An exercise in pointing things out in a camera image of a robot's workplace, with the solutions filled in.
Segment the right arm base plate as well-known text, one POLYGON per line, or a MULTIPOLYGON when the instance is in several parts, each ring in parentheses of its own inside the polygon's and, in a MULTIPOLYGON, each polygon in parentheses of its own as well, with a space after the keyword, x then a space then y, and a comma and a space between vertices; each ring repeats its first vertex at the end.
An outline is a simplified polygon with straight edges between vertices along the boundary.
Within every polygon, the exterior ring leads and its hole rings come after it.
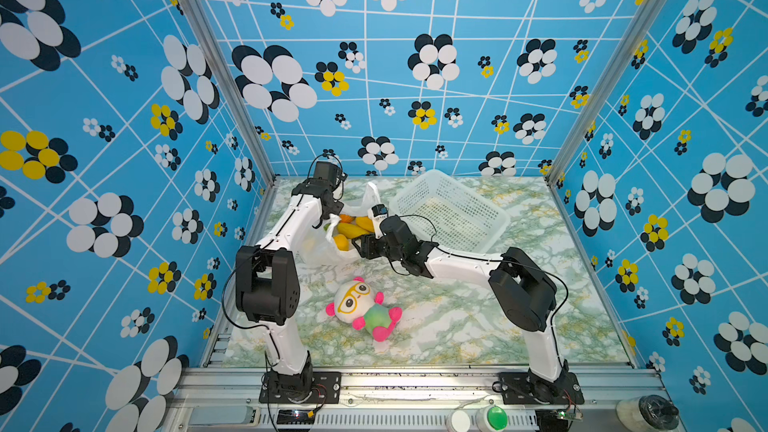
POLYGON ((506 405, 583 405, 582 387, 577 376, 564 370, 549 382, 531 372, 502 372, 494 382, 495 392, 506 405))

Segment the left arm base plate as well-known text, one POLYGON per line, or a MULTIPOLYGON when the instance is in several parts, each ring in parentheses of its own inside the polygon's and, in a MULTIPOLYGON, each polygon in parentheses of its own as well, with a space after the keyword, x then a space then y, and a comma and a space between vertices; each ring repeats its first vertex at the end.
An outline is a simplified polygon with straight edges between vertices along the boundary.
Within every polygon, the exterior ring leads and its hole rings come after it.
POLYGON ((313 372, 311 375, 283 375, 267 372, 262 377, 261 404, 321 405, 338 404, 341 391, 339 372, 313 372))

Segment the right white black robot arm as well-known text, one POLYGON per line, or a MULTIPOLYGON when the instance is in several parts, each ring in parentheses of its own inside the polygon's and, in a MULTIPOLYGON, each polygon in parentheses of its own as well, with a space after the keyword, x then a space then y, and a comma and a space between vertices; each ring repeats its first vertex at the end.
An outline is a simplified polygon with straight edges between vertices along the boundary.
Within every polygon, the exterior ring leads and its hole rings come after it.
POLYGON ((520 248, 501 254, 471 254, 422 240, 399 216, 383 219, 378 234, 352 241, 360 257, 398 262, 405 271, 426 279, 451 279, 486 286, 505 317, 524 338, 528 353, 528 395, 540 403, 563 396, 571 382, 561 357, 553 315, 559 310, 557 285, 520 248))

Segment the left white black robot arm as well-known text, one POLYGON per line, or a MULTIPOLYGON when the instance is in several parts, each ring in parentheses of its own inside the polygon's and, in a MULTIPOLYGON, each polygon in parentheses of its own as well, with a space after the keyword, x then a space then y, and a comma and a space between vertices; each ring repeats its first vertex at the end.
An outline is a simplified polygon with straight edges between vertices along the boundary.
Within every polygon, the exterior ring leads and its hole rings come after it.
POLYGON ((310 352, 294 320, 300 303, 295 252, 310 231, 341 212, 345 179, 339 163, 315 160, 313 171, 294 187, 274 227, 255 245, 243 246, 236 254, 236 309, 253 328, 264 331, 267 382, 276 393, 292 400, 312 393, 313 375, 310 352))

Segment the translucent white plastic bag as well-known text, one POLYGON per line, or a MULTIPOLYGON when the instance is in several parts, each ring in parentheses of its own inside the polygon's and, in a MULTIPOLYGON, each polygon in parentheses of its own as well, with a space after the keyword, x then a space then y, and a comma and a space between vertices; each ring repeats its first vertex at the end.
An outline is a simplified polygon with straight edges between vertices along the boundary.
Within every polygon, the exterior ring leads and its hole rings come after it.
POLYGON ((317 222, 310 225, 298 246, 301 260, 310 266, 342 265, 359 260, 364 241, 376 240, 371 209, 381 203, 377 185, 368 182, 360 200, 332 212, 318 228, 315 228, 317 222))

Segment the yellow banana fruit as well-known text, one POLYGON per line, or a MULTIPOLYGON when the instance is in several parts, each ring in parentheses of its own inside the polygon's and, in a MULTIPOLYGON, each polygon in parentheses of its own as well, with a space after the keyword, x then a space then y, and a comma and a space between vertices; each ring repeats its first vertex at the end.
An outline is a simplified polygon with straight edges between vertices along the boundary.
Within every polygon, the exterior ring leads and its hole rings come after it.
POLYGON ((342 214, 332 237, 338 250, 349 251, 353 239, 368 234, 374 234, 372 221, 368 217, 342 214))

